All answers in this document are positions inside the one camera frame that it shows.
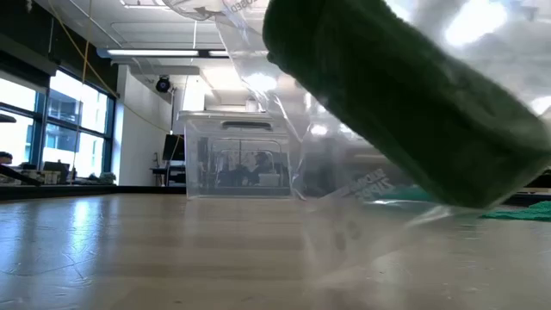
ceiling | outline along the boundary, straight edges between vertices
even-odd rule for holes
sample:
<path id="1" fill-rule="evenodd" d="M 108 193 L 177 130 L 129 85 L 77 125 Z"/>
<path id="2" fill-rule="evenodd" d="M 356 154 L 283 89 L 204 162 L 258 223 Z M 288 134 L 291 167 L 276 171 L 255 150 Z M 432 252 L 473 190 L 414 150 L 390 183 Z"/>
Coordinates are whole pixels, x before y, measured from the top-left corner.
<path id="1" fill-rule="evenodd" d="M 49 8 L 48 0 L 35 1 Z M 88 18 L 82 11 L 88 12 L 90 0 L 51 1 L 59 8 L 65 23 L 85 36 Z M 126 9 L 121 1 L 138 2 L 93 0 L 92 18 L 97 26 L 92 28 L 91 41 L 97 47 L 224 48 L 211 21 L 196 22 L 171 10 Z M 189 1 L 197 4 L 221 0 Z M 551 96 L 551 1 L 386 1 L 397 15 L 449 53 L 496 79 L 524 101 Z M 140 3 L 157 5 L 163 1 L 140 0 Z M 475 30 L 478 36 L 469 37 L 469 31 Z M 218 98 L 222 98 L 221 103 L 245 102 L 249 96 L 227 59 L 141 59 L 140 64 L 153 70 L 167 65 L 197 65 L 219 94 Z M 155 78 L 155 74 L 144 75 L 145 80 Z"/>

white wall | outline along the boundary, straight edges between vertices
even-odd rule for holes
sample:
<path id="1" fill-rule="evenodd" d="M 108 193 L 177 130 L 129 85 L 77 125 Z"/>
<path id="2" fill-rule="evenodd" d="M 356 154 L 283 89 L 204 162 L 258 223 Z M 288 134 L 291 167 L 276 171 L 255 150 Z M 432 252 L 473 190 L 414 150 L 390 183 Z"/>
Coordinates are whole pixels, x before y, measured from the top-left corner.
<path id="1" fill-rule="evenodd" d="M 119 67 L 112 169 L 119 185 L 152 186 L 153 154 L 162 159 L 170 131 L 171 105 Z"/>

wooden floor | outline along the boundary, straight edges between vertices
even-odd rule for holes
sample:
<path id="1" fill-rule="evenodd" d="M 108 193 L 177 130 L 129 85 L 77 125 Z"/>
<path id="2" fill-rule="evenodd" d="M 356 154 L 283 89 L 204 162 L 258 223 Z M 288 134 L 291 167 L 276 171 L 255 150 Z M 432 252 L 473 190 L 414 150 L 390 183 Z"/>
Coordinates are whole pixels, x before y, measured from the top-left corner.
<path id="1" fill-rule="evenodd" d="M 371 263 L 338 261 L 344 272 L 313 282 L 306 279 L 312 279 L 319 258 L 338 259 L 321 257 L 313 250 L 316 242 L 329 236 L 348 254 L 357 245 L 343 245 L 336 227 L 328 227 L 318 241 L 305 239 L 308 225 L 300 219 L 299 207 L 290 201 L 186 203 L 178 195 L 107 195 L 4 203 L 0 309 L 551 305 L 551 224 L 439 221 L 408 230 L 403 242 L 394 243 L 397 248 L 389 247 Z M 375 232 L 353 222 L 345 229 Z"/>

green cloth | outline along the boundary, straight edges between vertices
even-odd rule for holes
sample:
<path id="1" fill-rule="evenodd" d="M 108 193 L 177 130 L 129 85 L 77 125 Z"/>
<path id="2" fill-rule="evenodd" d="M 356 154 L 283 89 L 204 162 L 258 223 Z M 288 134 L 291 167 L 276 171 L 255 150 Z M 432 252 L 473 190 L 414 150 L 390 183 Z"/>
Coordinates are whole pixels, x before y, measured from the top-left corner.
<path id="1" fill-rule="evenodd" d="M 538 202 L 531 205 L 529 208 L 517 211 L 493 211 L 489 214 L 480 216 L 482 219 L 499 219 L 499 220 L 541 220 L 551 221 L 551 201 Z"/>
<path id="2" fill-rule="evenodd" d="M 543 122 L 384 0 L 271 0 L 263 40 L 270 62 L 440 202 L 487 208 L 551 163 Z"/>

window frame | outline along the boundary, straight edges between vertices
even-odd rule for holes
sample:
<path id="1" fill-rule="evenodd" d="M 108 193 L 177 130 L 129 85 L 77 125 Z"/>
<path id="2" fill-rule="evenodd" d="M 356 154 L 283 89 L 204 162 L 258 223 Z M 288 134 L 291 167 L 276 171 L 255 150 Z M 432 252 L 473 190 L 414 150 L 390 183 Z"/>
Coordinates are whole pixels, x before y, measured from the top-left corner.
<path id="1" fill-rule="evenodd" d="M 80 79 L 72 74 L 70 71 L 66 70 L 63 67 L 58 68 L 59 71 L 67 74 L 71 78 L 75 78 L 80 82 Z M 98 91 L 99 93 L 107 97 L 107 108 L 105 115 L 105 133 L 100 133 L 96 130 L 91 130 L 85 127 L 81 127 L 77 124 L 73 124 L 69 121 L 62 121 L 60 119 L 51 117 L 47 115 L 48 106 L 50 103 L 50 86 L 46 88 L 46 93 L 41 93 L 36 91 L 34 111 L 27 110 L 24 108 L 19 108 L 17 106 L 10 105 L 5 102 L 0 102 L 0 111 L 10 112 L 16 115 L 21 115 L 28 117 L 34 121 L 33 125 L 33 136 L 30 144 L 30 164 L 36 164 L 38 168 L 42 166 L 42 155 L 43 149 L 46 146 L 46 126 L 47 124 L 52 124 L 54 126 L 59 126 L 62 128 L 70 129 L 78 133 L 86 133 L 98 138 L 103 139 L 103 150 L 102 150 L 102 172 L 111 171 L 111 156 L 112 156 L 112 146 L 113 146 L 113 130 L 115 125 L 115 98 L 111 96 L 107 91 L 95 86 L 94 84 L 84 82 L 92 89 Z"/>

